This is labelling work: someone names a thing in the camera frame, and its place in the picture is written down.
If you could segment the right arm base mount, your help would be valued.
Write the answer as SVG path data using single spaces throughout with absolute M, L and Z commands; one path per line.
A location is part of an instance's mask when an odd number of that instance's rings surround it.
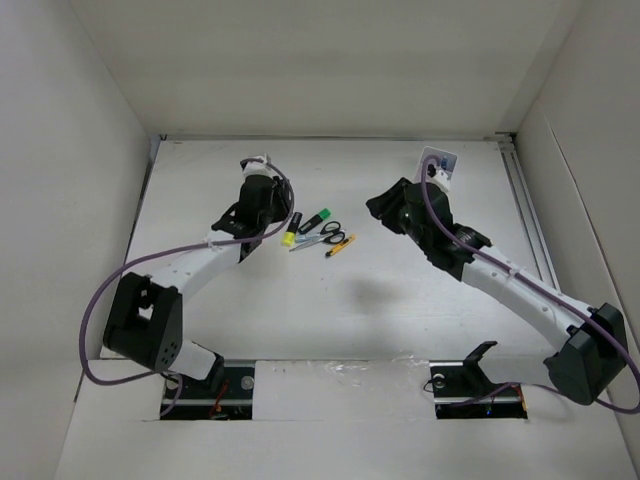
M 483 342 L 462 360 L 429 362 L 430 378 L 423 390 L 433 395 L 438 420 L 528 418 L 520 386 L 493 383 L 480 367 L 486 352 L 497 344 Z

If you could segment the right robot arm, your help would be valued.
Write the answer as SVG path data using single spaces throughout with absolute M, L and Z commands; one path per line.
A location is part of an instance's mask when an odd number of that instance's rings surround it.
M 402 178 L 366 206 L 384 227 L 410 237 L 433 266 L 494 298 L 556 348 L 544 365 L 571 401 L 590 405 L 624 368 L 639 372 L 617 308 L 594 309 L 529 275 L 489 238 L 455 222 L 438 185 Z

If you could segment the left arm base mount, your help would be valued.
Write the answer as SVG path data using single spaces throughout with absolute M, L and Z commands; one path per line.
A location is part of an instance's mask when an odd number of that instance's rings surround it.
M 182 389 L 174 375 L 165 375 L 160 419 L 165 421 L 245 421 L 253 416 L 253 360 L 226 360 L 211 390 L 204 382 L 184 376 Z

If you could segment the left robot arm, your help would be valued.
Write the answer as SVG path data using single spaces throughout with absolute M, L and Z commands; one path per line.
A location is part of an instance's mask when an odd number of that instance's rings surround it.
M 244 261 L 270 225 L 292 212 L 291 187 L 280 176 L 248 175 L 239 199 L 212 224 L 205 241 L 152 273 L 124 275 L 116 289 L 103 346 L 154 373 L 188 378 L 201 396 L 222 387 L 221 355 L 185 338 L 184 306 L 211 280 Z

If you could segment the yellow highlighter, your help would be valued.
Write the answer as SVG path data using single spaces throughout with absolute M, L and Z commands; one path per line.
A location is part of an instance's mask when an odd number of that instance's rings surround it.
M 283 235 L 281 241 L 282 246 L 291 247 L 293 245 L 301 220 L 302 213 L 294 212 Z

